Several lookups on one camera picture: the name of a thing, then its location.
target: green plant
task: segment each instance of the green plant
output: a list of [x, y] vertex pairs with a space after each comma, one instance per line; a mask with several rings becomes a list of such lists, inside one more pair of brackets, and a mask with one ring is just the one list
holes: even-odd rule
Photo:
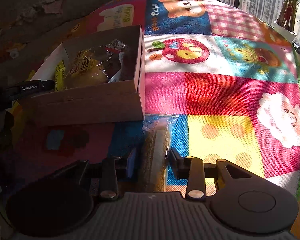
[[277, 24], [293, 32], [299, 3], [300, 0], [285, 0], [277, 19]]

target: gray ribbed surface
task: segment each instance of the gray ribbed surface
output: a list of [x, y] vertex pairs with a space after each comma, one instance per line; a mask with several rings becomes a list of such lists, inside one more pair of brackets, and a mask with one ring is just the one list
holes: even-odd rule
[[[17, 233], [13, 240], [35, 240]], [[276, 236], [242, 236], [223, 228], [202, 203], [189, 202], [179, 192], [126, 193], [122, 200], [102, 204], [95, 216], [71, 234], [47, 238], [67, 240], [242, 240], [295, 239], [290, 233]]]

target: cartoon mat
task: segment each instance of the cartoon mat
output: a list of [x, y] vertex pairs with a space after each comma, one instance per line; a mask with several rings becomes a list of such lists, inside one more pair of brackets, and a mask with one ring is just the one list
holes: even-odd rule
[[[299, 197], [300, 72], [291, 44], [215, 0], [113, 0], [56, 44], [130, 25], [145, 34], [146, 112], [179, 115], [172, 146], [208, 163], [230, 160]], [[28, 123], [6, 163], [27, 183], [77, 159], [122, 155], [142, 140], [142, 122], [43, 129]], [[169, 169], [168, 190], [185, 185]], [[207, 192], [214, 193], [213, 181]]]

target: plant leaf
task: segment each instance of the plant leaf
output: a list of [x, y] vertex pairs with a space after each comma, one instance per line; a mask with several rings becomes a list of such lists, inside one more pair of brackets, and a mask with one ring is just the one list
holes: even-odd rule
[[152, 46], [154, 46], [157, 49], [164, 49], [166, 45], [161, 41], [154, 41], [152, 42]]

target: checkered patch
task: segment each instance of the checkered patch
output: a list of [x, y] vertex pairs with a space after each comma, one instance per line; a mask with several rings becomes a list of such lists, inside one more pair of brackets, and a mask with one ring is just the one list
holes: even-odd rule
[[255, 17], [231, 6], [204, 3], [214, 35], [265, 41]]

